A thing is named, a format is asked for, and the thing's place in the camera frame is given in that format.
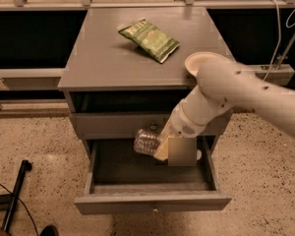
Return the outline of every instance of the speckled floor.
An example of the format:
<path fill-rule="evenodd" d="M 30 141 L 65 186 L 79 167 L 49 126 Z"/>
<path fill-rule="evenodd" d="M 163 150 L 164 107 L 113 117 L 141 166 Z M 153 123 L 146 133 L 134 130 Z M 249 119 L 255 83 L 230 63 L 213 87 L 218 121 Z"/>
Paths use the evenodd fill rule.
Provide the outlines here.
<path fill-rule="evenodd" d="M 12 190 L 22 159 L 33 163 L 21 198 L 38 231 L 52 223 L 62 236 L 295 236 L 295 142 L 257 115 L 234 114 L 214 151 L 220 188 L 233 197 L 223 211 L 83 216 L 73 200 L 83 193 L 89 160 L 67 114 L 0 115 L 0 182 Z M 34 235 L 21 206 L 11 232 Z"/>

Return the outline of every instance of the black panel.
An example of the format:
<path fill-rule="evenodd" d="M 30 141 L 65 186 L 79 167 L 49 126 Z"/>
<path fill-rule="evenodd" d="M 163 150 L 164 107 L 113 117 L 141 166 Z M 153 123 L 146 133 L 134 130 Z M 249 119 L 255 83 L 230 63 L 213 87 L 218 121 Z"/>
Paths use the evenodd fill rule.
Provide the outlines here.
<path fill-rule="evenodd" d="M 58 90 L 0 90 L 0 100 L 23 99 L 64 99 L 64 94 Z"/>
<path fill-rule="evenodd" d="M 282 40 L 278 52 L 282 54 L 295 27 L 285 26 L 292 10 L 280 11 Z M 237 61 L 247 65 L 270 62 L 278 40 L 276 10 L 209 10 L 209 14 Z M 290 22 L 295 22 L 295 15 Z M 284 62 L 295 68 L 295 42 Z"/>
<path fill-rule="evenodd" d="M 0 12 L 0 69 L 65 67 L 86 14 Z"/>

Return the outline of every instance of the black cable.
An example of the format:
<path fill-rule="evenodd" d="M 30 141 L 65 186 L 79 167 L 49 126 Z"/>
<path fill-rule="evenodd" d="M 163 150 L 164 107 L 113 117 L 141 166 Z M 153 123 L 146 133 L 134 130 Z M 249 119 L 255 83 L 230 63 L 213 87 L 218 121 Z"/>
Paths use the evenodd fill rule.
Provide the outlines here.
<path fill-rule="evenodd" d="M 3 189 L 5 189 L 8 193 L 10 193 L 11 195 L 14 196 L 14 193 L 10 192 L 5 186 L 3 186 L 2 184 L 0 184 L 0 186 L 1 186 Z M 33 221 L 33 218 L 32 218 L 32 216 L 30 215 L 30 211 L 28 210 L 26 204 L 24 204 L 24 202 L 23 202 L 19 197 L 17 197 L 17 199 L 21 202 L 21 204 L 22 204 L 22 205 L 24 206 L 24 208 L 26 209 L 26 211 L 27 211 L 27 213 L 28 213 L 28 215 L 29 215 L 29 218 L 30 218 L 30 220 L 31 220 L 31 222 L 32 222 L 32 225 L 33 225 L 33 227 L 34 227 L 34 229 L 35 229 L 36 235 L 39 236 L 38 231 L 37 231 L 36 224 L 35 224 L 35 222 Z"/>

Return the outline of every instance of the cabinet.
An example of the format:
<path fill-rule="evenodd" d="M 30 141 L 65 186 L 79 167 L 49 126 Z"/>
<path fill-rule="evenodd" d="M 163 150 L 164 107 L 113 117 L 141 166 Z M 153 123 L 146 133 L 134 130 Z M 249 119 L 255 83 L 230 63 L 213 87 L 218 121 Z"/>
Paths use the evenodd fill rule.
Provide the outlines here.
<path fill-rule="evenodd" d="M 142 17 L 180 42 L 163 64 L 117 32 L 118 25 Z M 75 199 L 81 213 L 217 210 L 229 203 L 211 152 L 231 112 L 197 138 L 203 157 L 195 167 L 168 166 L 133 151 L 136 132 L 150 125 L 161 129 L 195 86 L 184 61 L 199 51 L 232 58 L 205 8 L 88 10 L 59 83 L 90 161 L 85 194 Z"/>

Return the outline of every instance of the closed drawer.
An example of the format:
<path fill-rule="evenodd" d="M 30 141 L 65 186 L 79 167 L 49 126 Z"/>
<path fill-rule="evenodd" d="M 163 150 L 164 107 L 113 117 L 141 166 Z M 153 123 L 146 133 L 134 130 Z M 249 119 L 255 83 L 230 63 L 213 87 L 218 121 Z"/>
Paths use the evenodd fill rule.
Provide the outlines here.
<path fill-rule="evenodd" d="M 92 139 L 126 139 L 133 138 L 141 128 L 151 124 L 158 128 L 164 127 L 170 112 L 168 113 L 91 113 L 71 114 L 70 120 L 78 137 L 82 140 Z M 227 112 L 213 119 L 202 135 L 221 135 L 231 117 Z"/>
<path fill-rule="evenodd" d="M 93 142 L 85 194 L 75 199 L 82 214 L 222 210 L 221 194 L 206 139 L 197 166 L 174 167 L 135 153 L 133 140 Z"/>

